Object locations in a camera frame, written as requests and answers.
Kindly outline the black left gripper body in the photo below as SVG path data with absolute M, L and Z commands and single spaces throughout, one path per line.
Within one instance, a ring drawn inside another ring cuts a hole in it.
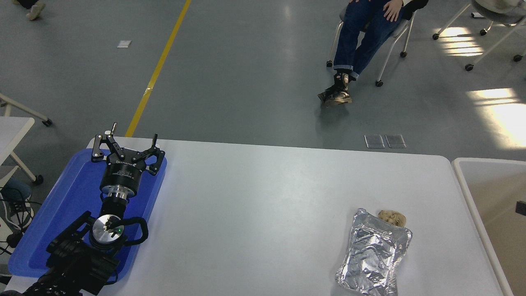
M 124 160 L 120 160 L 117 153 L 111 153 L 106 158 L 107 167 L 102 181 L 101 191 L 109 193 L 113 187 L 125 187 L 131 193 L 137 193 L 141 181 L 144 162 L 133 163 L 133 159 L 138 159 L 137 150 L 124 149 Z

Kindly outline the seated person's left hand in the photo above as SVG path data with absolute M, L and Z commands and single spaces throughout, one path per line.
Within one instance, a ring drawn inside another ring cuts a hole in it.
M 389 22 L 396 22 L 404 5 L 402 0 L 389 0 L 383 6 L 384 17 Z

